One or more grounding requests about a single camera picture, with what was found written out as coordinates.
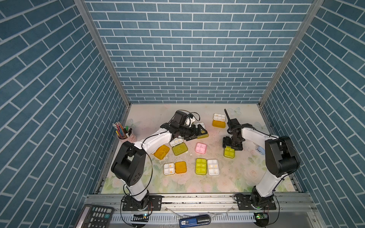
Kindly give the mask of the pink pillbox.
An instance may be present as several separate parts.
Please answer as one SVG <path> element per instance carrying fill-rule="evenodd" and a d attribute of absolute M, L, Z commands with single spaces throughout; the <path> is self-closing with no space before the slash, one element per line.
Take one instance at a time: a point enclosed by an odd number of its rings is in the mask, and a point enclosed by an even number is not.
<path fill-rule="evenodd" d="M 206 154 L 207 145 L 201 142 L 198 142 L 195 147 L 195 152 L 198 154 Z"/>

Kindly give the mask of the right circuit board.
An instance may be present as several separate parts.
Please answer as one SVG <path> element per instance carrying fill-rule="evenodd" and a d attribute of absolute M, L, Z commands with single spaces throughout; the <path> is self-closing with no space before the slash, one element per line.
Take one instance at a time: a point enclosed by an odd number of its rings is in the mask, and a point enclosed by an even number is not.
<path fill-rule="evenodd" d="M 269 216 L 267 213 L 254 213 L 254 224 L 260 228 L 265 228 L 269 224 Z"/>

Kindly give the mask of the pink pen cup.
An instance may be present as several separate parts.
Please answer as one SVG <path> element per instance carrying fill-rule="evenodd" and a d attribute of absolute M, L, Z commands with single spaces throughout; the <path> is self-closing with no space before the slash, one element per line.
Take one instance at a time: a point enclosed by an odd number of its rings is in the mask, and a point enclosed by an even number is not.
<path fill-rule="evenodd" d="M 128 138 L 122 139 L 119 136 L 117 136 L 117 139 L 121 142 L 131 142 L 131 143 L 135 143 L 137 141 L 137 137 L 134 134 L 131 134 Z"/>

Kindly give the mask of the left circuit board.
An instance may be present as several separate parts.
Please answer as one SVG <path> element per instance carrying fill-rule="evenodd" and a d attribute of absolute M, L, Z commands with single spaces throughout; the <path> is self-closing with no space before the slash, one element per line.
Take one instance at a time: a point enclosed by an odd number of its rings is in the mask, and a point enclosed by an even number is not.
<path fill-rule="evenodd" d="M 133 214 L 131 216 L 132 224 L 146 224 L 149 221 L 149 215 L 147 214 Z"/>

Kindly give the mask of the clear pillbox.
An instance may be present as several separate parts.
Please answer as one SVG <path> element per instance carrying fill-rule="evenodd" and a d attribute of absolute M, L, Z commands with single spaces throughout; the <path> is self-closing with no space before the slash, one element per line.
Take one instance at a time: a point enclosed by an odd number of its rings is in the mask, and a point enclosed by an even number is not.
<path fill-rule="evenodd" d="M 220 169 L 217 159 L 208 159 L 207 168 L 208 168 L 208 174 L 210 176 L 218 176 L 220 174 Z"/>

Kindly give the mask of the orange pillbox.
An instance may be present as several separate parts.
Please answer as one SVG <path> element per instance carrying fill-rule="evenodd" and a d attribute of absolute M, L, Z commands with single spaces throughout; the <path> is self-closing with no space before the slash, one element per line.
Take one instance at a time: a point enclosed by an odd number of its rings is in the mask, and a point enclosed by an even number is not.
<path fill-rule="evenodd" d="M 225 121 L 226 121 L 226 115 L 214 113 L 212 126 L 217 128 L 225 128 L 226 127 Z"/>
<path fill-rule="evenodd" d="M 156 152 L 154 153 L 154 156 L 156 158 L 158 158 L 159 160 L 163 160 L 169 151 L 170 151 L 170 148 L 168 146 L 162 145 L 156 150 Z"/>
<path fill-rule="evenodd" d="M 185 161 L 176 163 L 166 163 L 163 165 L 164 175 L 182 174 L 187 172 L 187 165 Z"/>

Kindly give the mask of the blue tape dispenser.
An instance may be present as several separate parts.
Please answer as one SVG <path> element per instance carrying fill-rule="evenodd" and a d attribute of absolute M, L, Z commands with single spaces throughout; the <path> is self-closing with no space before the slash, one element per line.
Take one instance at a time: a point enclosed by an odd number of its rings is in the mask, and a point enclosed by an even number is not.
<path fill-rule="evenodd" d="M 260 146 L 258 146 L 257 148 L 256 148 L 256 151 L 257 152 L 259 152 L 260 154 L 262 154 L 262 155 L 265 155 L 265 149 L 264 148 L 262 148 L 262 147 L 260 147 Z"/>

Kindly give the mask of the coloured pens bundle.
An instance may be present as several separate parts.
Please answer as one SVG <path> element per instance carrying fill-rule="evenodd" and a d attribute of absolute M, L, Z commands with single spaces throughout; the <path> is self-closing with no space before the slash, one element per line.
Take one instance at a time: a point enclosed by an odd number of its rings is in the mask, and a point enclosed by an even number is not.
<path fill-rule="evenodd" d="M 125 126 L 123 127 L 120 122 L 113 123 L 117 136 L 119 139 L 124 140 L 129 138 L 132 135 L 132 128 Z"/>

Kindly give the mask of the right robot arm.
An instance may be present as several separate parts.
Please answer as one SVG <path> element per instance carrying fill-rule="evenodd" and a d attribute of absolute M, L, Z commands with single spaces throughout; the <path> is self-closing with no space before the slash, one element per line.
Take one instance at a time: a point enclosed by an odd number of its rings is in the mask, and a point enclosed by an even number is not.
<path fill-rule="evenodd" d="M 288 136 L 274 136 L 263 133 L 249 123 L 240 124 L 238 120 L 228 119 L 227 132 L 223 138 L 223 148 L 234 151 L 243 150 L 243 142 L 251 141 L 265 150 L 266 172 L 260 182 L 253 187 L 250 204 L 254 209 L 275 209 L 273 196 L 276 187 L 288 175 L 298 170 L 300 156 Z"/>

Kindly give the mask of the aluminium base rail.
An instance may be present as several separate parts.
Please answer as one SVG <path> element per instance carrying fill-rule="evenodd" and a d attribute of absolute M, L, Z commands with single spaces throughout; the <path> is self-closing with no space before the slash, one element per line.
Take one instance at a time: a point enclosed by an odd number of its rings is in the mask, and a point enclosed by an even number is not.
<path fill-rule="evenodd" d="M 252 207 L 250 196 L 243 193 L 181 193 L 181 194 L 150 194 L 153 211 L 174 212 L 259 212 Z M 317 212 L 312 198 L 308 193 L 279 192 L 265 209 L 266 212 Z"/>

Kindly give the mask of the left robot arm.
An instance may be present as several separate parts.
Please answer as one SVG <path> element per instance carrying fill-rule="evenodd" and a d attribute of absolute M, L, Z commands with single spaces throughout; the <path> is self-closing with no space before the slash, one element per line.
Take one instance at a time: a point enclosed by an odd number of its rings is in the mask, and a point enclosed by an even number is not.
<path fill-rule="evenodd" d="M 201 124 L 176 127 L 165 123 L 156 133 L 145 139 L 122 143 L 111 165 L 111 172 L 123 182 L 126 202 L 131 203 L 137 210 L 147 207 L 149 191 L 141 181 L 147 157 L 151 159 L 150 155 L 159 147 L 176 138 L 190 141 L 206 134 L 208 131 Z"/>

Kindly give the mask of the black calculator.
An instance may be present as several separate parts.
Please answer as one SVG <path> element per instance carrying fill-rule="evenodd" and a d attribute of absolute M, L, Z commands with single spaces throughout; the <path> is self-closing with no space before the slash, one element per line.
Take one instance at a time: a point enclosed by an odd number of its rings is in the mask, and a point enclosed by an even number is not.
<path fill-rule="evenodd" d="M 85 204 L 74 228 L 108 228 L 114 210 L 111 207 Z"/>

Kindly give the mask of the blue black usb device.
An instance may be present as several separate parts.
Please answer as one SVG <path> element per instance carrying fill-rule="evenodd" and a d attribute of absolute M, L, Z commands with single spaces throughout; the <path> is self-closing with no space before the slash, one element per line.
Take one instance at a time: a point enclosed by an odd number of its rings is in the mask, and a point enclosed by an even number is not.
<path fill-rule="evenodd" d="M 199 215 L 199 216 L 191 216 L 187 218 L 179 219 L 179 227 L 180 228 L 191 228 L 209 225 L 211 223 L 211 216 L 209 215 Z"/>

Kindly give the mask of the circuit board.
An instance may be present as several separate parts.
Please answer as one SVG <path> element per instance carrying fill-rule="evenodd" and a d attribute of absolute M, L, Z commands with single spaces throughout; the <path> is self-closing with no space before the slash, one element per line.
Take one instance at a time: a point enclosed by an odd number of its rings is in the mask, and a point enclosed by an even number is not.
<path fill-rule="evenodd" d="M 149 215 L 147 214 L 133 214 L 131 216 L 132 224 L 146 224 L 149 221 Z"/>
<path fill-rule="evenodd" d="M 260 228 L 265 228 L 269 224 L 269 216 L 267 213 L 254 213 L 254 224 Z"/>

